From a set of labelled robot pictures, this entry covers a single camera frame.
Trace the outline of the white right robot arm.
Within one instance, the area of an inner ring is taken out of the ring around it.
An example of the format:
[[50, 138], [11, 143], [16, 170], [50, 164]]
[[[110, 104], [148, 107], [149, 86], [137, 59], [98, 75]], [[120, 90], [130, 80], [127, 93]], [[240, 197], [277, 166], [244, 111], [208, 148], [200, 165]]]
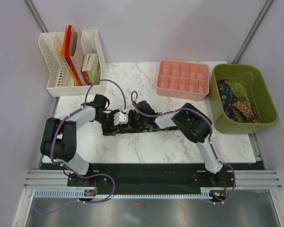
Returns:
[[211, 120], [190, 103], [185, 103], [175, 111], [156, 113], [146, 101], [132, 101], [135, 109], [135, 123], [151, 130], [179, 130], [192, 143], [196, 144], [204, 161], [208, 183], [218, 186], [226, 175], [225, 164], [218, 157], [211, 141], [213, 127]]

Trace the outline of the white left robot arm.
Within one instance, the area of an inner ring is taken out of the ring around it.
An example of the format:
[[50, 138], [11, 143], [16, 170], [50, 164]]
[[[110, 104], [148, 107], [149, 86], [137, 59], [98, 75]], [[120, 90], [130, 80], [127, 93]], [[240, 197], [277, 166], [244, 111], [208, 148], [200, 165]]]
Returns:
[[48, 118], [41, 141], [41, 154], [54, 164], [62, 164], [78, 174], [78, 181], [84, 186], [94, 182], [89, 171], [90, 163], [77, 152], [77, 130], [89, 122], [96, 121], [102, 126], [114, 126], [115, 114], [120, 110], [107, 110], [110, 101], [104, 95], [95, 95], [92, 102], [83, 103], [73, 113], [61, 118]]

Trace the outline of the black gold floral tie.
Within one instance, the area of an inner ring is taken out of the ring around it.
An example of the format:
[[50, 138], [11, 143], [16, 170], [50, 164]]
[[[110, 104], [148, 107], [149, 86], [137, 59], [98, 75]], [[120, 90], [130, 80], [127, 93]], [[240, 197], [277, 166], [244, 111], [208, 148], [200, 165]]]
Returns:
[[178, 127], [167, 127], [164, 129], [156, 128], [156, 129], [151, 129], [149, 126], [141, 126], [138, 128], [131, 128], [131, 127], [126, 127], [126, 128], [120, 128], [115, 134], [134, 134], [134, 133], [148, 133], [148, 132], [159, 132], [159, 131], [177, 131]]

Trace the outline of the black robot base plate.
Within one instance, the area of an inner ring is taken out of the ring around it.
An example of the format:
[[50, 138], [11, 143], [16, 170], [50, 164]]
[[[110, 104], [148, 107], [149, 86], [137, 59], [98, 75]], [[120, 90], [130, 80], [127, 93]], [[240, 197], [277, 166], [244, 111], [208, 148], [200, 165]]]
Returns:
[[93, 164], [83, 179], [65, 173], [69, 187], [96, 187], [98, 193], [115, 195], [167, 195], [197, 194], [202, 187], [231, 188], [233, 178], [241, 173], [255, 174], [264, 171], [261, 161], [252, 164], [232, 164], [234, 173], [224, 167], [222, 173], [213, 175], [204, 164]]

